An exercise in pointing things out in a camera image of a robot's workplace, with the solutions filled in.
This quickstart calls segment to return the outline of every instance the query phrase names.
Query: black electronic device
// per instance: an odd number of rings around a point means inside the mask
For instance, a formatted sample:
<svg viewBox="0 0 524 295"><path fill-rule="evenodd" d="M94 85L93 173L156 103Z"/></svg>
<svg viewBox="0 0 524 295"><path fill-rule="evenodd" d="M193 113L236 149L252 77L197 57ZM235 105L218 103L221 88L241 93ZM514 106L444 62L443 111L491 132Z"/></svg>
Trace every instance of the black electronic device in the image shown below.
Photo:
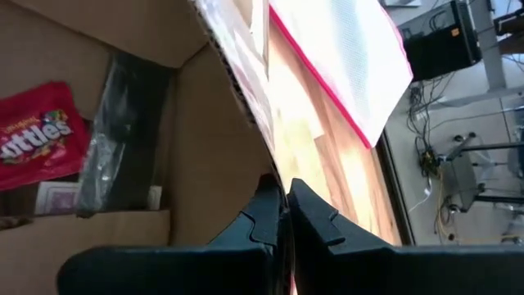
<svg viewBox="0 0 524 295"><path fill-rule="evenodd" d="M477 64L481 49L465 2L452 1L398 27L413 81Z"/></svg>
<svg viewBox="0 0 524 295"><path fill-rule="evenodd" d="M524 249L393 247L347 220L304 181L272 175L204 247L101 247L71 257L60 295L521 294Z"/></svg>

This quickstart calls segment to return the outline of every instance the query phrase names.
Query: cardboard flap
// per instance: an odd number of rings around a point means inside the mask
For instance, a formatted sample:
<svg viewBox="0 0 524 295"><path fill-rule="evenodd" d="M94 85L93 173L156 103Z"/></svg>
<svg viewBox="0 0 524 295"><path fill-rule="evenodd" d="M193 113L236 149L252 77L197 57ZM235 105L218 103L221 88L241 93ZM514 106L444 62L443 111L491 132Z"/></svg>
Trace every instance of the cardboard flap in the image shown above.
<svg viewBox="0 0 524 295"><path fill-rule="evenodd" d="M255 117L269 151L274 154L273 117L268 100L265 64L251 33L232 1L196 0L197 9L214 33L224 59Z"/></svg>
<svg viewBox="0 0 524 295"><path fill-rule="evenodd" d="M94 117L110 59L106 46L7 1L0 1L0 27L0 99L66 81L80 115Z"/></svg>
<svg viewBox="0 0 524 295"><path fill-rule="evenodd" d="M10 294L56 294L56 273L72 255L103 245L166 246L169 212L41 217L0 232L0 285Z"/></svg>
<svg viewBox="0 0 524 295"><path fill-rule="evenodd" d="M207 43L187 0L12 0L74 31L163 66Z"/></svg>

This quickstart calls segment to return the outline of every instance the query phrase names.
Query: metal stand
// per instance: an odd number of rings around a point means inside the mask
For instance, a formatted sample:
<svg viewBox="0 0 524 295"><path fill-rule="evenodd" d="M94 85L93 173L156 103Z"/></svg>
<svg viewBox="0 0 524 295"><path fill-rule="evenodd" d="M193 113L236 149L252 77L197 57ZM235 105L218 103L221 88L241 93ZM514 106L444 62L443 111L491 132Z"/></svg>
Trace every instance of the metal stand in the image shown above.
<svg viewBox="0 0 524 295"><path fill-rule="evenodd" d="M514 95L514 94L518 94L519 96L522 96L523 93L524 93L524 85L514 87L514 88L496 89L496 90L492 90L484 94L472 95L472 96L468 96L464 98L457 98L450 102L436 103L440 99L440 98L437 98L433 103L427 106L427 109L429 111L437 111L437 110L442 110L448 107L464 107L474 102L483 102L485 100L489 100L493 98L503 98L509 95ZM418 109L416 109L415 111L422 111L422 110L426 110L426 106L421 106Z"/></svg>
<svg viewBox="0 0 524 295"><path fill-rule="evenodd" d="M524 204L524 197L503 197L503 196L481 196L480 193L485 192L483 184L478 184L477 189L471 189L472 182L476 183L476 178L472 172L474 166L478 166L477 163L471 163L469 157L463 157L464 152L474 151L485 151L485 150L498 150L508 148L524 148L524 142L518 143L496 143L496 144L482 144L476 146L469 146L468 144L477 135L473 132L468 134L466 138L462 135L456 135L454 140L460 142L460 144L454 148L445 160L451 162L454 177L457 179L458 191L462 200L461 212L467 212L474 202L493 202L493 203L508 203L508 204Z"/></svg>

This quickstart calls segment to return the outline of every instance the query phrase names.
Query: white plastic sheet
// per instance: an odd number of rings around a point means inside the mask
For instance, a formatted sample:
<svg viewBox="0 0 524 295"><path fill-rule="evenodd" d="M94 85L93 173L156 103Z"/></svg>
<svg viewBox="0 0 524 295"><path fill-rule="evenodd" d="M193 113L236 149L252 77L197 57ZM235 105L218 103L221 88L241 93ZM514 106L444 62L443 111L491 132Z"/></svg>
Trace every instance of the white plastic sheet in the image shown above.
<svg viewBox="0 0 524 295"><path fill-rule="evenodd" d="M271 0L271 18L367 147L413 76L376 0Z"/></svg>

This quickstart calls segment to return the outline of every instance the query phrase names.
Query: wire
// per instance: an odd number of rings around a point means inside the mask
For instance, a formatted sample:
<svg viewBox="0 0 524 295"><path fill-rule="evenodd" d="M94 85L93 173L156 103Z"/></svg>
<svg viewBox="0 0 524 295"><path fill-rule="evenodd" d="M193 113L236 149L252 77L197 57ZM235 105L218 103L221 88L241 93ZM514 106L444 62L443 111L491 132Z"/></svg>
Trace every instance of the wire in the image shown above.
<svg viewBox="0 0 524 295"><path fill-rule="evenodd" d="M518 68L521 70L521 72L524 73L524 69L522 69L522 67L521 67L521 65L524 65L524 63L522 63L521 61L517 61L513 55L505 56L503 58L505 58L507 60L510 60L510 61L513 61L515 63L515 65L517 65Z"/></svg>
<svg viewBox="0 0 524 295"><path fill-rule="evenodd" d="M431 193L427 194L422 201L418 202L417 204L415 204L415 206L411 207L411 209L408 210L408 214L411 213L413 210L417 209L417 207L425 203L427 200L429 200L429 197L431 197Z"/></svg>
<svg viewBox="0 0 524 295"><path fill-rule="evenodd" d="M437 4L440 2L440 0L435 0L435 2L433 3L433 5L431 6L431 8L429 9L429 11L432 11L436 6ZM421 27L420 27L420 30L423 31L424 30L424 26L426 25L427 21L431 18L431 16L427 16L425 19L424 19L424 22L422 23Z"/></svg>
<svg viewBox="0 0 524 295"><path fill-rule="evenodd" d="M406 125L415 134L414 145L421 167L421 174L423 177L428 178L428 181L430 175L436 175L440 164L431 146L431 116L429 114L428 100L431 101L434 98L436 89L440 87L445 79L448 79L445 87L440 91L440 93L443 93L453 76L454 73L449 73L434 79L419 81L416 84L412 84L409 88L410 107Z"/></svg>
<svg viewBox="0 0 524 295"><path fill-rule="evenodd" d="M442 29L443 25L438 27L436 25L436 20L440 17L440 16L443 16L444 14L446 13L446 11L439 11L437 12L435 15L433 15L432 17L430 17L429 19L429 28L431 29L432 32L435 32L437 31L438 29Z"/></svg>
<svg viewBox="0 0 524 295"><path fill-rule="evenodd" d="M508 6L506 7L506 14L509 13L509 8L511 7L511 1L512 0L508 0Z"/></svg>
<svg viewBox="0 0 524 295"><path fill-rule="evenodd" d="M448 238L448 234L445 232L444 230L444 224L445 222L442 221L442 210L443 209L448 209L448 207L446 206L446 201L442 202L441 199L442 199L442 191L443 191L443 179L444 179L444 176L443 174L440 172L439 174L439 195L438 195L438 199L437 199L437 203L436 203L436 214L435 214L435 221L433 222L433 229L435 230L435 234L437 234L439 236L439 242L440 242L440 245L443 245L442 243L442 234L444 236L446 236L446 238ZM451 212L448 210L448 220L446 220L446 222L450 222L451 221Z"/></svg>
<svg viewBox="0 0 524 295"><path fill-rule="evenodd" d="M449 82L451 82L451 80L455 77L455 74L457 72L453 72L453 73L450 73L450 74L446 74L446 75L442 75L440 78L436 78L436 79L439 79L439 83L436 85L436 87L438 87L440 85L440 82L449 77L449 79L447 80L447 82L445 83L444 85L444 88L440 91L439 95L437 95L435 98L432 98L430 97L429 101L428 102L425 102L423 106L421 106L422 108L428 108L429 105L431 105L433 102L437 102L443 106L446 106L446 107L452 107L451 105L448 105L448 104L445 104L444 102L439 102L439 99L442 98L442 94L444 94L444 91L448 88L449 86Z"/></svg>
<svg viewBox="0 0 524 295"><path fill-rule="evenodd" d="M499 105L500 109L504 109L504 102L502 101L502 98L499 97ZM504 126L506 127L506 135L508 136L508 141L511 142L511 131L509 131L509 124L508 124L508 118L506 116L506 113L502 113L502 117L504 118Z"/></svg>
<svg viewBox="0 0 524 295"><path fill-rule="evenodd" d="M482 118L482 117L485 117L485 116L495 116L495 115L499 115L499 114L503 114L505 112L508 112L508 111L516 111L515 109L510 109L510 110L502 110L502 111L497 111L497 112L493 112L493 113L489 113L489 114L483 114L483 115L476 115L476 116L465 116L465 117L460 117L460 118L454 118L454 119L448 119L448 120L443 120L442 122L440 122L439 124L433 126L431 128L431 130L434 130L436 128L439 128L440 126L444 125L444 124L447 124L447 123L450 123L450 122L455 122L457 120L471 120L471 119L476 119L476 118Z"/></svg>

